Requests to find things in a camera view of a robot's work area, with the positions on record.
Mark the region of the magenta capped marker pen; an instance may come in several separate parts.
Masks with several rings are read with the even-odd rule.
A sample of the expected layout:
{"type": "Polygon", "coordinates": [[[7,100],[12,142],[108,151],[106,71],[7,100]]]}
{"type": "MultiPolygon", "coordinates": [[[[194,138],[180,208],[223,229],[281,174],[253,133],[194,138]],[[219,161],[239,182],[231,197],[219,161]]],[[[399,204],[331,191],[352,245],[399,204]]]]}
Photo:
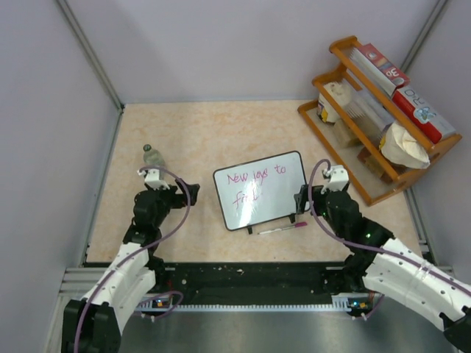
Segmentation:
{"type": "Polygon", "coordinates": [[[295,223],[295,224],[290,224],[289,226],[286,226],[286,227],[279,227],[279,228],[276,228],[276,229],[265,230],[265,231],[259,232],[258,235],[266,235],[266,234],[270,234],[270,233],[273,233],[273,232],[283,232],[283,231],[290,230],[290,229],[306,227],[307,225],[308,225],[308,223],[305,222],[305,221],[298,222],[298,223],[295,223]]]}

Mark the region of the black framed whiteboard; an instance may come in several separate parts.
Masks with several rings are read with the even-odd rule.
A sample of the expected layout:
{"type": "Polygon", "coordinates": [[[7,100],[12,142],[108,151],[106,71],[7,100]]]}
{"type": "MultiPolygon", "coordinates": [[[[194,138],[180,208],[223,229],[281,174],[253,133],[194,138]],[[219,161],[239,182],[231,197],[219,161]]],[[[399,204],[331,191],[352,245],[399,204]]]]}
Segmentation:
{"type": "Polygon", "coordinates": [[[307,183],[298,151],[217,169],[213,181],[225,228],[248,233],[255,225],[280,218],[295,223],[294,196],[307,183]]]}

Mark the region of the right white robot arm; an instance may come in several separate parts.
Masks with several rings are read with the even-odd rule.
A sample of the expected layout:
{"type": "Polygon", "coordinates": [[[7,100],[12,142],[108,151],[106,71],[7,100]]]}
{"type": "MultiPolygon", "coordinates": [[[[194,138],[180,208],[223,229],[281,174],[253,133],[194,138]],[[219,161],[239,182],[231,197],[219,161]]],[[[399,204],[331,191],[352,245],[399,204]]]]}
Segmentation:
{"type": "Polygon", "coordinates": [[[346,190],[303,185],[297,212],[310,210],[326,233],[351,252],[344,284],[377,292],[431,322],[461,352],[470,351],[470,286],[410,250],[385,227],[363,216],[346,190]]]}

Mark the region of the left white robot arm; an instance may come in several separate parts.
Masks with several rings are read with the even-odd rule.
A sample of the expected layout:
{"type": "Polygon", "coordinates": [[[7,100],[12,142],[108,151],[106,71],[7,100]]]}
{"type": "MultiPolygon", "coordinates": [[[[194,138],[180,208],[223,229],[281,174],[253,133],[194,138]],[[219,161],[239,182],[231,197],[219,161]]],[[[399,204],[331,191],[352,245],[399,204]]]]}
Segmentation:
{"type": "Polygon", "coordinates": [[[117,352],[127,322],[149,291],[167,281],[163,261],[154,256],[165,240],[160,226],[171,210],[189,210],[200,186],[178,179],[175,185],[152,188],[134,198],[133,217],[118,254],[98,282],[63,311],[62,352],[117,352]]]}

